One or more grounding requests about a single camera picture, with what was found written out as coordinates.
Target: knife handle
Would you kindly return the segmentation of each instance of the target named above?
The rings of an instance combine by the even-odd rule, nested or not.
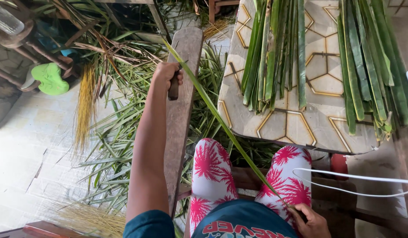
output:
[[[173,78],[170,79],[170,88],[169,92],[167,93],[167,98],[169,98],[169,101],[177,100],[179,97],[179,80],[177,79],[178,75],[179,71],[176,71],[173,75]]]

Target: person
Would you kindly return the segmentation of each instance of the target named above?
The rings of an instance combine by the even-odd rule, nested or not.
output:
[[[123,238],[175,237],[169,216],[164,177],[166,98],[178,63],[159,63],[154,72],[133,148]],[[183,72],[177,77],[183,84]],[[190,202],[191,238],[330,238],[326,219],[311,208],[311,174],[293,168],[311,168],[305,149],[286,146],[272,159],[266,179],[283,200],[307,217],[286,206],[265,185],[255,201],[238,199],[229,154],[213,139],[196,145]]]

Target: chair leg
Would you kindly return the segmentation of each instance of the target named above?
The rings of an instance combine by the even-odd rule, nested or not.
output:
[[[166,24],[164,24],[163,17],[161,16],[160,10],[158,10],[158,5],[154,0],[154,4],[148,4],[148,7],[151,10],[151,14],[154,18],[155,23],[157,24],[158,29],[160,30],[161,35],[164,35],[169,44],[172,44],[172,39],[170,38],[169,31],[167,30]]]
[[[209,18],[210,18],[210,23],[214,23],[215,11],[216,11],[215,0],[209,0]]]

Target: red object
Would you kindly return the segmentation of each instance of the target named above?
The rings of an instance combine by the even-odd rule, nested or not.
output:
[[[347,156],[343,154],[334,154],[330,160],[330,171],[348,174]],[[336,180],[345,181],[348,177],[335,176]]]

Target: blue shirt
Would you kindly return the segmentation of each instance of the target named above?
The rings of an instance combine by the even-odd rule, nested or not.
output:
[[[160,210],[129,221],[123,238],[174,238],[170,216]],[[292,227],[261,203],[237,199],[218,205],[195,229],[192,238],[297,238]]]

